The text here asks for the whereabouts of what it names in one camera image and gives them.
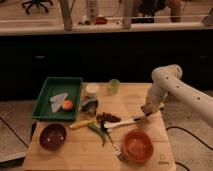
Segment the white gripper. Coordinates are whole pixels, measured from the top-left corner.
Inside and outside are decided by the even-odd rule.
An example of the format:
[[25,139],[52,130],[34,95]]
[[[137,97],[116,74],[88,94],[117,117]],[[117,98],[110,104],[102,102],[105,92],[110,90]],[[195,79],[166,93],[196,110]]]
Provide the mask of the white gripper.
[[153,110],[160,110],[164,107],[163,101],[166,99],[168,92],[163,88],[152,85],[147,93],[145,105],[141,107],[141,111],[145,116],[153,114]]

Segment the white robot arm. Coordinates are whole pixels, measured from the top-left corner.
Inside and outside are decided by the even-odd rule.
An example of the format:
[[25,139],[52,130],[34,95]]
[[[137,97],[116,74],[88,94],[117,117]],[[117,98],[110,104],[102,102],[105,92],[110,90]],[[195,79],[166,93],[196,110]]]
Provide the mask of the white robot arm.
[[141,110],[146,116],[158,112],[167,94],[170,93],[191,107],[213,128],[213,97],[182,82],[182,74],[181,67],[176,64],[155,68],[151,74],[153,83],[148,89]]

